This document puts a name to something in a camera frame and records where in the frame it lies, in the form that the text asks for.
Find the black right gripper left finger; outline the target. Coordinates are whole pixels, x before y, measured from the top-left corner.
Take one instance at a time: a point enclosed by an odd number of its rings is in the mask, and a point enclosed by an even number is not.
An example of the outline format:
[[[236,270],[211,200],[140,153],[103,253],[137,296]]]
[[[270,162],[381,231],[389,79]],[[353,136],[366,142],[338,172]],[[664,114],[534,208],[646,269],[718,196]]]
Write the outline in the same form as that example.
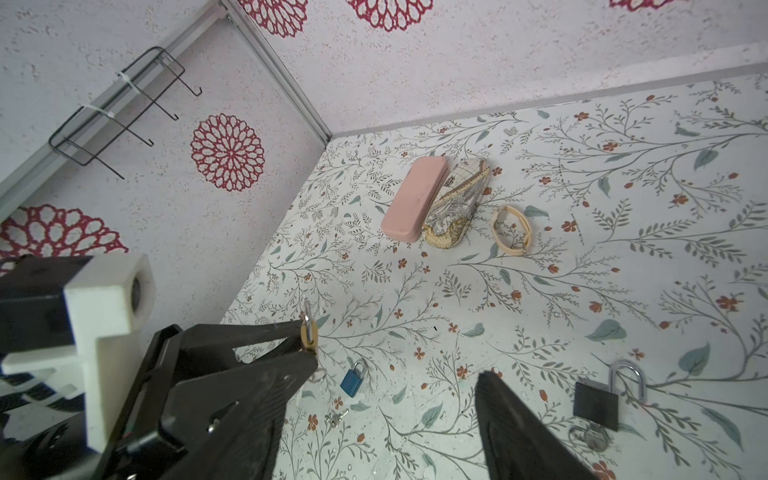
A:
[[[107,457],[110,479],[268,479],[287,403],[315,373],[299,351],[174,382],[176,360],[136,377]]]

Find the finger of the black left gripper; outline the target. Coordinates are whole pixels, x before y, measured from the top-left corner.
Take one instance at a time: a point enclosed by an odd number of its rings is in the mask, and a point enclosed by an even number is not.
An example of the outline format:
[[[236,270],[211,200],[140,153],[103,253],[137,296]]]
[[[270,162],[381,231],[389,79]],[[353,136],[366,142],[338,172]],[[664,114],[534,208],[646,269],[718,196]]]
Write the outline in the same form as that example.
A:
[[[252,362],[262,370],[306,370],[306,323],[302,320],[265,325],[177,325],[155,334],[143,361],[145,372],[220,372],[237,368],[236,348],[276,341],[278,345]]]

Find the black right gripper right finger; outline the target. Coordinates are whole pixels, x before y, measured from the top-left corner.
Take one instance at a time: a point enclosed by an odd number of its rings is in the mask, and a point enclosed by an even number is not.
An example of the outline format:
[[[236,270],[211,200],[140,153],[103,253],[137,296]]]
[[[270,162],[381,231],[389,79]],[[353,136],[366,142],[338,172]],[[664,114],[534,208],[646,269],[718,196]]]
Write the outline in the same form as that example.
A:
[[[475,409],[491,479],[595,479],[496,373],[478,375]]]

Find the black padlock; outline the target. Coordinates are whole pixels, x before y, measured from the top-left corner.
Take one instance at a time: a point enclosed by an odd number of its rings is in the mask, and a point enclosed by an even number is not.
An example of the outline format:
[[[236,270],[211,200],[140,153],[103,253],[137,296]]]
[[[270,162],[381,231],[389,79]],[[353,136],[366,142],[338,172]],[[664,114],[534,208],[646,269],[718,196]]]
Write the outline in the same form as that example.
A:
[[[637,401],[647,400],[645,373],[629,360],[617,360],[609,366],[608,383],[605,386],[579,381],[575,384],[573,414],[609,430],[619,430],[618,373],[629,370],[636,376]]]

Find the brass padlock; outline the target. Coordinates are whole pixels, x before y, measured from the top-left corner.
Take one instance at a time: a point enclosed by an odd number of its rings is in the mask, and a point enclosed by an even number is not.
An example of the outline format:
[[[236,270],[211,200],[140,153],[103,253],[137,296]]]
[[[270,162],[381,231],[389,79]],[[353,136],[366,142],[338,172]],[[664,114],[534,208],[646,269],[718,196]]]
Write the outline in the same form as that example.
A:
[[[303,348],[316,352],[318,347],[318,327],[316,320],[311,312],[311,303],[305,300],[300,311],[300,335]]]

